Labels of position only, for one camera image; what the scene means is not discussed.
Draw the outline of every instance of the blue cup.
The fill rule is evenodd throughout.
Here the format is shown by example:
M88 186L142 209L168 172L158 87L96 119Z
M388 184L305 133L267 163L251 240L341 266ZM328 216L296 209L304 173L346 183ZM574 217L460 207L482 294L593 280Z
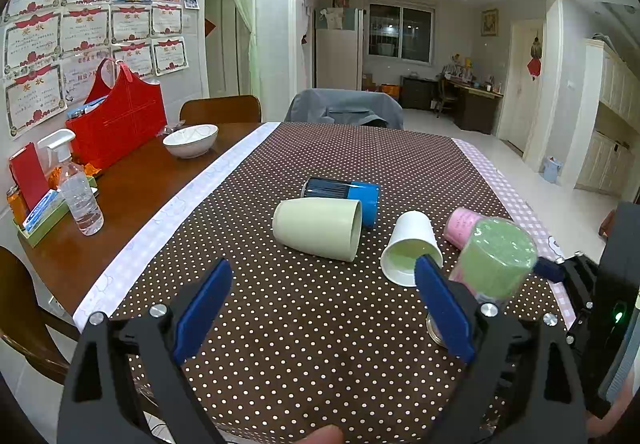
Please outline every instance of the blue cup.
M352 199L362 203L362 225L371 229L378 215L380 186L367 182L310 177L302 187L302 197Z

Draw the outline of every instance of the window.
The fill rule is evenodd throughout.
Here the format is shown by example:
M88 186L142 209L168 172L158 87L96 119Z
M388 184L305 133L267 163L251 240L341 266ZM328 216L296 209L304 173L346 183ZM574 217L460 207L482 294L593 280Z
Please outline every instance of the window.
M371 4L369 54L431 63L433 11Z

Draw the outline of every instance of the screw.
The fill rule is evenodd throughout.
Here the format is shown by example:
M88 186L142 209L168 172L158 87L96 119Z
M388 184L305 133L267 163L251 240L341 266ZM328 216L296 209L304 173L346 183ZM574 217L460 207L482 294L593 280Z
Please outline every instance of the screw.
M151 309L149 309L149 314L154 318L161 318L166 314L166 310L166 305L162 303L156 303L155 305L151 306Z
M555 314L551 314L547 312L544 316L542 316L542 321L545 322L545 325L549 325L550 327L555 327L558 325L558 316Z
M482 303L480 312L487 316L487 318L492 318L498 315L498 308L493 303Z
M104 321L104 314L102 312L94 312L89 316L89 323L91 325L100 325Z

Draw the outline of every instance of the polka dot tablecloth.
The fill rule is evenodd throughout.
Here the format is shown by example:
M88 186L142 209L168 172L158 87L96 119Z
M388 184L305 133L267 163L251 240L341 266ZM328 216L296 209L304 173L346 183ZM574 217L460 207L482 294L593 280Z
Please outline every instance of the polka dot tablecloth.
M380 185L376 226L363 230L351 264L272 237L277 204L299 197L311 176ZM215 424L258 442L292 442L326 424L340 426L349 443L416 440L443 410L463 364L431 341L417 291L389 282L379 259L400 214L419 210L431 218L448 273L459 251L442 232L457 207L510 218L448 137L283 123L183 222L114 316L170 302L224 256L232 291L183 366ZM508 310L559 313L535 277ZM134 356L131 366L144 384Z

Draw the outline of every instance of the white paper cup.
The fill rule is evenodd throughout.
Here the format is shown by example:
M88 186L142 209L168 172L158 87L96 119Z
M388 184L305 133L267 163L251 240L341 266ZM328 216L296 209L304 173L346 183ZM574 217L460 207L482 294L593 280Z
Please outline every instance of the white paper cup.
M398 285L415 287L415 261L422 255L431 255L442 267L442 253L429 217L419 211L402 213L396 221L391 240L382 251L382 272Z
M281 244L326 259L353 262L360 243L359 200L305 197L284 200L273 214Z

